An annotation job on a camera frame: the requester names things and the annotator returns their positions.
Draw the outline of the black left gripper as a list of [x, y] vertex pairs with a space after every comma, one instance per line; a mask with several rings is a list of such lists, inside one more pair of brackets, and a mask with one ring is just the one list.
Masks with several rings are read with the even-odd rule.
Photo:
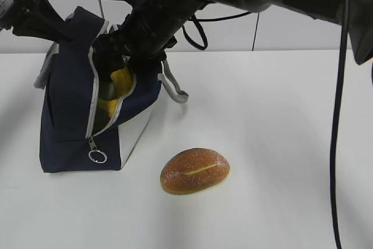
[[1, 30], [10, 30], [23, 37], [49, 41], [72, 41], [66, 21], [60, 17], [49, 0], [1, 0]]

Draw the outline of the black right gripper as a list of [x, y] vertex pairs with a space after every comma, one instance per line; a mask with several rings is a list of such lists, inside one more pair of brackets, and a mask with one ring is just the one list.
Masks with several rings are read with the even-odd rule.
[[112, 92], [112, 73], [125, 66], [122, 55], [130, 56], [129, 66], [136, 74], [160, 73], [167, 59], [164, 50], [176, 45], [178, 16], [163, 12], [134, 12], [117, 29], [98, 36], [93, 44], [93, 61], [99, 91]]

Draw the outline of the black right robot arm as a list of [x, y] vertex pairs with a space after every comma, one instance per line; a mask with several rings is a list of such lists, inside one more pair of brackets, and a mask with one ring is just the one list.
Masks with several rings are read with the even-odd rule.
[[118, 30], [99, 36], [93, 44], [93, 59], [101, 75], [119, 68], [127, 55], [141, 65], [160, 59], [175, 44], [174, 34], [195, 13], [211, 3], [220, 3], [250, 13], [272, 5], [346, 26], [354, 59], [363, 64], [372, 58], [372, 0], [123, 0], [132, 6]]

